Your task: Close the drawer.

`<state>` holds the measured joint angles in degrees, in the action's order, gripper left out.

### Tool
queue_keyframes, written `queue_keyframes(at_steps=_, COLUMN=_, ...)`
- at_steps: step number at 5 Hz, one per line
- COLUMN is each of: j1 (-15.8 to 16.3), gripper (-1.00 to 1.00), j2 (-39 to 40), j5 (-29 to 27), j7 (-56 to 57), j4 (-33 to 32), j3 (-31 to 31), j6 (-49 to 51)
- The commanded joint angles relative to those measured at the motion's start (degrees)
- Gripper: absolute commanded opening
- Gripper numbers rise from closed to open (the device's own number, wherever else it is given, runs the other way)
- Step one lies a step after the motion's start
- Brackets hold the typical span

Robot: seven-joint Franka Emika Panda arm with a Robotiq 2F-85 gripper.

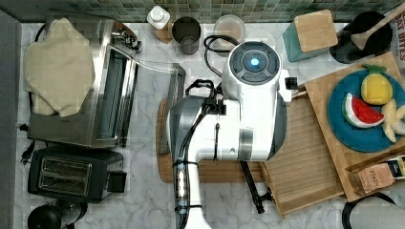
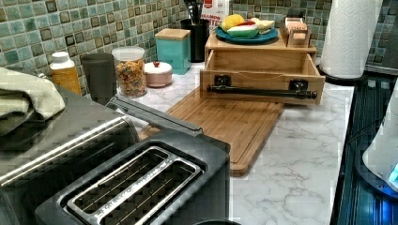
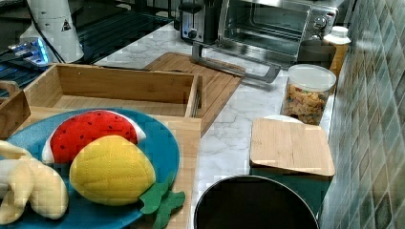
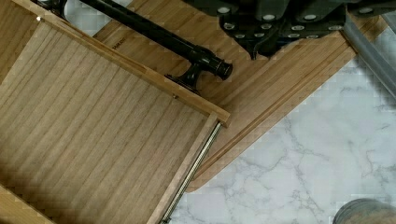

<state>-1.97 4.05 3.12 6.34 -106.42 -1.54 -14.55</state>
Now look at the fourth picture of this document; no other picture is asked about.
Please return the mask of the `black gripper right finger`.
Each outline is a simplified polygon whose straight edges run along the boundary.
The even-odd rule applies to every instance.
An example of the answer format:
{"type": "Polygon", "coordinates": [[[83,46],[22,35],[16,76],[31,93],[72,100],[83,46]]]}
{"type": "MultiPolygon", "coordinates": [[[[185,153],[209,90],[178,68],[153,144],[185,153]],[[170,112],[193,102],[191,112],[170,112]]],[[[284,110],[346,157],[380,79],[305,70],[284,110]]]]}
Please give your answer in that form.
{"type": "Polygon", "coordinates": [[[315,18],[312,21],[287,19],[279,29],[279,35],[288,38],[321,38],[342,30],[345,22],[345,8],[340,6],[322,19],[315,18]]]}

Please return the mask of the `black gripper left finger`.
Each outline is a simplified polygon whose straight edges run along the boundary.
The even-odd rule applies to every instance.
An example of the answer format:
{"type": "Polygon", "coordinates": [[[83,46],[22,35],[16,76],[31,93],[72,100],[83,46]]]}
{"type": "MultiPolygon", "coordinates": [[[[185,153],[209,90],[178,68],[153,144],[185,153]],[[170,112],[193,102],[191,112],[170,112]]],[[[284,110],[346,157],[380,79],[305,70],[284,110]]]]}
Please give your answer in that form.
{"type": "Polygon", "coordinates": [[[250,56],[272,57],[282,47],[293,42],[292,37],[283,36],[283,21],[258,21],[250,15],[226,14],[219,17],[219,26],[232,37],[250,56]]]}

